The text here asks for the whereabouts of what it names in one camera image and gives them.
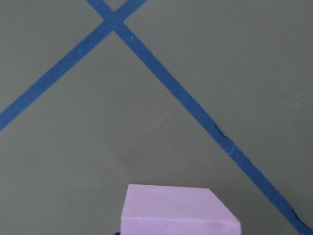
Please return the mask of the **light pink foam block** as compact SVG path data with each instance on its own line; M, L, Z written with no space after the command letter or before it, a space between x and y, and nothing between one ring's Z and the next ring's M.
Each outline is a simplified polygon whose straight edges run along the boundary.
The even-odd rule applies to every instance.
M240 235L240 221L207 188L130 184L122 235Z

